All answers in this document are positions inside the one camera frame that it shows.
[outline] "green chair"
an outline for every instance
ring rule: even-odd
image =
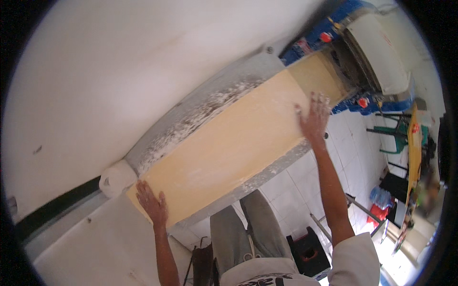
[[[374,126],[374,130],[381,131],[381,134],[393,135],[393,134],[405,134],[407,136],[407,127],[404,122],[399,122],[397,128]],[[380,149],[379,151],[386,154],[399,154],[404,150],[404,147],[408,145],[407,138],[402,136],[394,136],[394,141],[396,142],[396,151],[387,151]]]

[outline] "drawstring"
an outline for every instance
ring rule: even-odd
[[[243,261],[247,261],[254,258],[260,258],[261,256],[259,254],[255,254],[255,245],[253,243],[253,239],[251,238],[251,235],[248,234],[248,241],[250,242],[250,248],[251,248],[251,253],[245,253],[243,256]]]

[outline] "white plastic cover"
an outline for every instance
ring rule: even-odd
[[[363,15],[347,28],[369,60],[382,93],[398,94],[407,90],[409,78],[404,65],[374,15]]]

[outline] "person's left hand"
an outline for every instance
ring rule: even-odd
[[[169,212],[165,203],[164,193],[160,192],[159,200],[156,199],[148,183],[141,180],[137,181],[136,188],[138,190],[136,194],[138,202],[153,221],[154,229],[165,229]]]

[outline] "person's right hand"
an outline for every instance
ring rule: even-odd
[[[154,229],[165,229],[169,212],[165,203],[164,193],[160,192],[159,200],[157,200],[148,183],[141,180],[137,181],[136,188],[138,190],[136,194],[138,202],[153,221]]]
[[[329,97],[322,93],[316,94],[311,92],[310,112],[307,118],[302,116],[300,105],[294,106],[300,130],[302,134],[310,141],[313,148],[324,145],[324,133],[329,119],[331,108],[329,107]]]

